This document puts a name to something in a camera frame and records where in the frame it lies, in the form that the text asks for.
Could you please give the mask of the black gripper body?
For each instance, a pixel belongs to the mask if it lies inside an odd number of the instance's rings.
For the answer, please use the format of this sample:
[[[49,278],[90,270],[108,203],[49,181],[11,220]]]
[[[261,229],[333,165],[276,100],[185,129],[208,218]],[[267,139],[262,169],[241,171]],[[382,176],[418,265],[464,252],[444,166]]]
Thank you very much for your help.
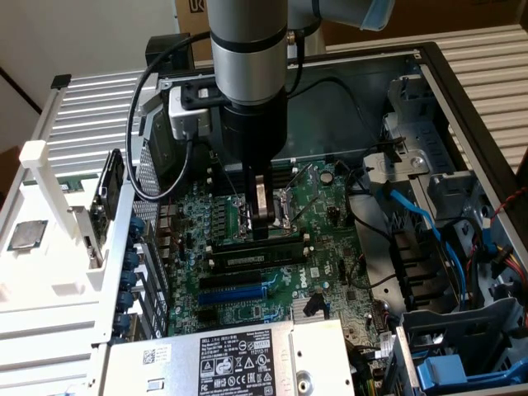
[[[226,150],[248,165],[267,165],[285,146],[286,91],[257,106],[221,107],[222,140]]]

